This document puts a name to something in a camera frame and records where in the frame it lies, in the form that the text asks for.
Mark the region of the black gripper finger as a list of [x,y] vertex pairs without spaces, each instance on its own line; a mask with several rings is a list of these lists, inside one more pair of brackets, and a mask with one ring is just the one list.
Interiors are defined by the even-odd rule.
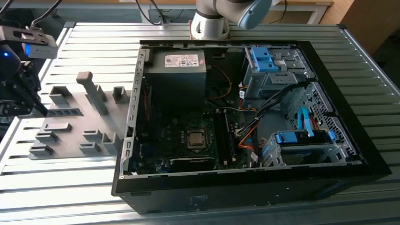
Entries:
[[32,114],[35,98],[26,99],[0,99],[0,116],[27,116]]
[[31,117],[46,117],[48,109],[42,103],[39,91],[42,90],[39,72],[34,61],[23,61],[15,77],[18,100],[16,103],[26,108]]

